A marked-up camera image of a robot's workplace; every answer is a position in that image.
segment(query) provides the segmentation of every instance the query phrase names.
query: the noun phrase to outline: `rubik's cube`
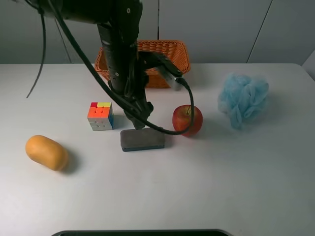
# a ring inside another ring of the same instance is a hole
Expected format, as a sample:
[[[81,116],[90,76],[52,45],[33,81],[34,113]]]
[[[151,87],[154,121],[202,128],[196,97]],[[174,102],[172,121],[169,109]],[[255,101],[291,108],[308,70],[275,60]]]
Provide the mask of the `rubik's cube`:
[[[111,102],[92,102],[88,121],[93,131],[111,130],[114,127],[114,114]]]

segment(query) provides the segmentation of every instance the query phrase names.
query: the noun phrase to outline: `white table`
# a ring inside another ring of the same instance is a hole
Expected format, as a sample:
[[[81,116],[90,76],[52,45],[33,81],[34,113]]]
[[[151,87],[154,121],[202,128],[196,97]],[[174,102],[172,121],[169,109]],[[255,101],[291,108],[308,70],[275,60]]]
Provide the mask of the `white table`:
[[[109,97],[81,64],[0,65],[0,235],[63,230],[222,229],[235,236],[315,232],[315,82],[295,64],[193,64],[186,76],[204,125],[168,148],[124,153],[132,128],[113,104],[116,130],[93,132],[91,102]],[[217,110],[229,72],[265,76],[269,107],[233,130]],[[185,90],[148,89],[149,120],[172,128]],[[65,173],[29,160],[25,143],[42,134],[72,155]]]

